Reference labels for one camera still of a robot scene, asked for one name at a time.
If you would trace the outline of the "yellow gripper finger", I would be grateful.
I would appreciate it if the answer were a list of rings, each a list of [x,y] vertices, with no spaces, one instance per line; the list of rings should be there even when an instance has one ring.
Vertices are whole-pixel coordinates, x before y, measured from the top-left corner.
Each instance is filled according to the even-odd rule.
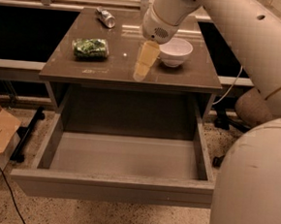
[[[133,78],[143,81],[160,54],[159,45],[154,41],[146,41],[142,44],[137,56]]]

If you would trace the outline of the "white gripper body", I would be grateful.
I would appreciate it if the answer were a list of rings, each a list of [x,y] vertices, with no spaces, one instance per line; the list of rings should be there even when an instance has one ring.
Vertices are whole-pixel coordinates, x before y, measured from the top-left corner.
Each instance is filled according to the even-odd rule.
[[[157,16],[153,7],[149,7],[142,20],[141,33],[146,40],[151,40],[161,45],[170,41],[178,28],[179,26],[170,25],[162,20]]]

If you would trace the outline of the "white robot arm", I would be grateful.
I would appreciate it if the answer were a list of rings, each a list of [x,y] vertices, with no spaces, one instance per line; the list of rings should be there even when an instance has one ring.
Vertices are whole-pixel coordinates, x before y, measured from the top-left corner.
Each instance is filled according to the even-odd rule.
[[[223,159],[209,224],[281,224],[281,20],[257,0],[154,0],[144,38],[169,41],[197,8],[207,11],[254,84],[236,103],[253,128]]]

